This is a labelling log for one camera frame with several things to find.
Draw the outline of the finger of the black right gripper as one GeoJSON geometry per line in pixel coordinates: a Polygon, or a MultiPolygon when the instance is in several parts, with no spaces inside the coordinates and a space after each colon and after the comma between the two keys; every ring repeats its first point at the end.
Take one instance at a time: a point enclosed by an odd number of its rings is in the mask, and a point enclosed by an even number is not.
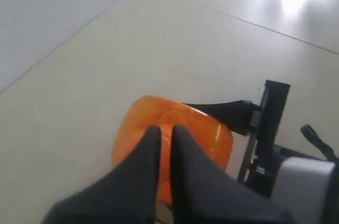
{"type": "Polygon", "coordinates": [[[256,130],[256,125],[251,125],[251,121],[258,111],[258,106],[250,101],[239,100],[218,104],[185,103],[185,105],[215,118],[239,135],[247,136],[256,130]]]}

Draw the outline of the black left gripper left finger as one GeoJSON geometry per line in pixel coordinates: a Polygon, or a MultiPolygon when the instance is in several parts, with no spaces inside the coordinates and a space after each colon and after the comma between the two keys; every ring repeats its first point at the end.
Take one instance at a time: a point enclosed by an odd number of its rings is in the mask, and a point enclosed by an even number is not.
{"type": "Polygon", "coordinates": [[[150,126],[134,150],[85,190],[56,203],[43,223],[154,223],[161,131],[150,126]]]}

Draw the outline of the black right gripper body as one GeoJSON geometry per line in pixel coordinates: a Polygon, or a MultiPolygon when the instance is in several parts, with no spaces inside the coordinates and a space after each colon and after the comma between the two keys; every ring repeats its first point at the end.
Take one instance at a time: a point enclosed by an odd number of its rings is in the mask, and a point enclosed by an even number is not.
{"type": "Polygon", "coordinates": [[[267,80],[254,114],[255,130],[250,134],[237,181],[258,194],[269,198],[281,164],[275,137],[283,115],[290,85],[267,80]]]}

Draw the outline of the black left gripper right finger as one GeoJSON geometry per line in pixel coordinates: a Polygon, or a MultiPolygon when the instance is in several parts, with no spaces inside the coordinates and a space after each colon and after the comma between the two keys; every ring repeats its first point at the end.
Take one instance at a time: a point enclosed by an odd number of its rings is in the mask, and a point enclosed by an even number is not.
{"type": "Polygon", "coordinates": [[[176,125],[171,144],[174,223],[293,223],[271,200],[239,184],[176,125]]]}

